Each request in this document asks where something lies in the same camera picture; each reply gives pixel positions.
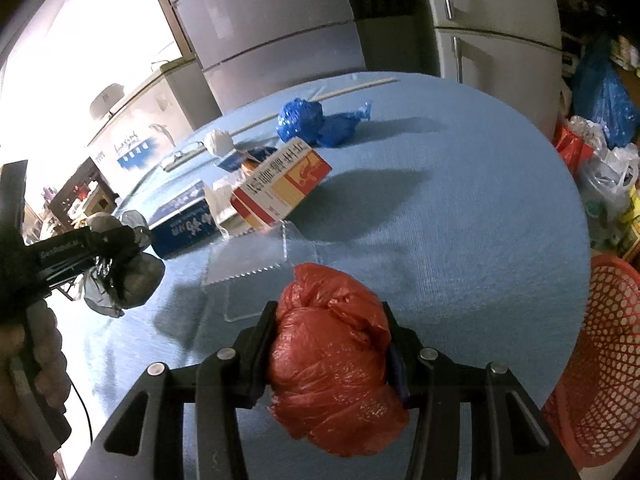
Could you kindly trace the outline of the left hand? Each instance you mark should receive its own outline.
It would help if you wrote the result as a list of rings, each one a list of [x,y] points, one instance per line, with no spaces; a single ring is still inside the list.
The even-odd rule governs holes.
[[[44,300],[28,309],[29,328],[34,342],[34,357],[40,366],[36,390],[51,408],[64,412],[70,395],[67,361],[62,352],[62,336],[54,312]],[[10,374],[10,361],[22,350],[25,330],[20,324],[1,327],[1,421],[20,436],[34,438],[34,430],[18,398]]]

